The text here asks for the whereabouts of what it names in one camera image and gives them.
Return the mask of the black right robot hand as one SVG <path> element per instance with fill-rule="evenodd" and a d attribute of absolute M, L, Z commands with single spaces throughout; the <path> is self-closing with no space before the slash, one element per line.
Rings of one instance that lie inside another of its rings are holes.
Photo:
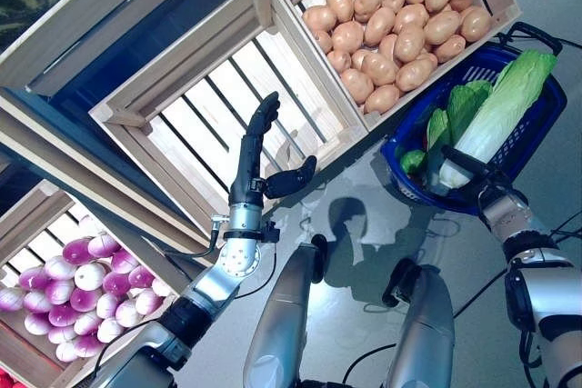
<path fill-rule="evenodd" d="M 499 196 L 514 193 L 510 178 L 494 164 L 486 164 L 469 154 L 460 152 L 450 145 L 441 148 L 444 157 L 459 168 L 469 181 L 460 188 L 455 188 L 466 201 L 478 203 L 482 195 L 488 204 Z"/>

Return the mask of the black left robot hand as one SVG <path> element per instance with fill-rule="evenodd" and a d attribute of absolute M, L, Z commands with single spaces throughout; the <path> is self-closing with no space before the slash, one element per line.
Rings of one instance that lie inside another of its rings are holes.
<path fill-rule="evenodd" d="M 285 170 L 264 179 L 260 176 L 260 158 L 265 134 L 278 117 L 278 92 L 269 94 L 259 104 L 243 135 L 236 178 L 231 184 L 228 205 L 251 204 L 264 207 L 263 198 L 277 199 L 299 192 L 313 179 L 317 159 L 309 155 L 297 169 Z"/>

